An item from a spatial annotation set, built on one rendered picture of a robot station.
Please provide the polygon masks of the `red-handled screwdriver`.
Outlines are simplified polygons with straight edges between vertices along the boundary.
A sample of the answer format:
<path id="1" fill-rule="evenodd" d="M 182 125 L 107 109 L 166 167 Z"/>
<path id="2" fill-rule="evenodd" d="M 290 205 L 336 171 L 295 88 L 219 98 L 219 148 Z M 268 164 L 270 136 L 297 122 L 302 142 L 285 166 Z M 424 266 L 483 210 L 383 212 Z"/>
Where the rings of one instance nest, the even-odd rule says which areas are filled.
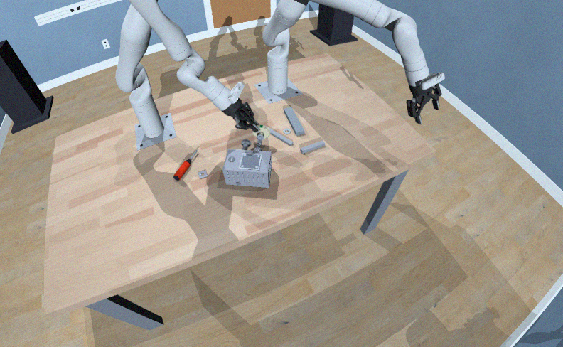
<path id="1" fill-rule="evenodd" d="M 177 172 L 174 174 L 174 179 L 179 181 L 182 176 L 184 175 L 184 173 L 188 170 L 190 164 L 191 164 L 191 159 L 195 156 L 195 154 L 197 153 L 198 150 L 195 151 L 195 153 L 192 155 L 192 157 L 186 161 L 183 162 L 183 164 L 181 165 L 181 167 L 177 170 Z"/>

